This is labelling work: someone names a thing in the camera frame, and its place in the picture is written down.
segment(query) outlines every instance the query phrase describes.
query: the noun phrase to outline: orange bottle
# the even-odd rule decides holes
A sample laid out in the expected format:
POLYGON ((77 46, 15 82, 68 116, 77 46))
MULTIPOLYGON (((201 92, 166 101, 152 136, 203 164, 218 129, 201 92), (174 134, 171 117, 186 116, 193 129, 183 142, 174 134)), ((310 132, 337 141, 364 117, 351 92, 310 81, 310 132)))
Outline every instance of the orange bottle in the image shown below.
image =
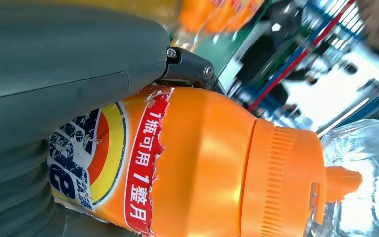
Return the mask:
POLYGON ((229 20, 242 8, 242 0, 226 0, 223 6, 207 22, 206 32, 210 34, 220 33, 226 27, 229 20))
POLYGON ((204 38, 202 29, 223 3, 224 0, 183 0, 179 14, 181 27, 174 33, 170 46, 195 52, 204 38))
POLYGON ((361 182, 325 169, 314 133, 187 87, 149 86, 77 117, 49 145, 58 202, 145 236, 302 237, 327 198, 361 182))
POLYGON ((264 3, 264 0, 250 0, 247 4, 244 4, 239 14, 232 17, 226 25, 226 32, 237 32, 240 30, 255 15, 262 3, 264 3))

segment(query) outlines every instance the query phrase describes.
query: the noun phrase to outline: screw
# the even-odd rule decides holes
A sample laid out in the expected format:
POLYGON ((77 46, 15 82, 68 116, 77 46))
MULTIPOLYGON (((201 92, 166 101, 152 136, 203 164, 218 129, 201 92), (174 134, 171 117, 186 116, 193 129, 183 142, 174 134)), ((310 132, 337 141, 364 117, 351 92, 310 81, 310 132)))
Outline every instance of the screw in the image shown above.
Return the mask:
POLYGON ((166 56, 168 58, 176 58, 176 51, 172 48, 169 48, 167 51, 166 51, 166 56))
POLYGON ((210 78, 214 73, 213 67, 211 65, 207 65, 204 68, 204 76, 206 78, 210 78))

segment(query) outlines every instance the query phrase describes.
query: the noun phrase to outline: tide logo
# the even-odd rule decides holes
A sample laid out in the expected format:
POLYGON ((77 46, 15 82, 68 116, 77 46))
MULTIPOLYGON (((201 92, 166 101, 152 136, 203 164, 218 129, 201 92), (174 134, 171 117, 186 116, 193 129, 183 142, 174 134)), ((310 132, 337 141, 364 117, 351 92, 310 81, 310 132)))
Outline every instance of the tide logo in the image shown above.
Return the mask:
POLYGON ((126 148, 127 122, 119 103, 63 125, 49 137, 53 194, 94 211, 119 182, 126 148))

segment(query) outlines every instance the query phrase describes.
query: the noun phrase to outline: transparent plastic bottle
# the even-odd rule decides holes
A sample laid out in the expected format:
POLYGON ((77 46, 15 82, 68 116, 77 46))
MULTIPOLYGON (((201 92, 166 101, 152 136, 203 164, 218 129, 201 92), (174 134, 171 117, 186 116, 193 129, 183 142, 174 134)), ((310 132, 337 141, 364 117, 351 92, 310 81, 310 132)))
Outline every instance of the transparent plastic bottle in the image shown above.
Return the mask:
POLYGON ((310 223, 314 237, 379 237, 379 121, 362 120, 322 138, 325 166, 359 172, 363 182, 342 203, 326 205, 323 225, 310 223))

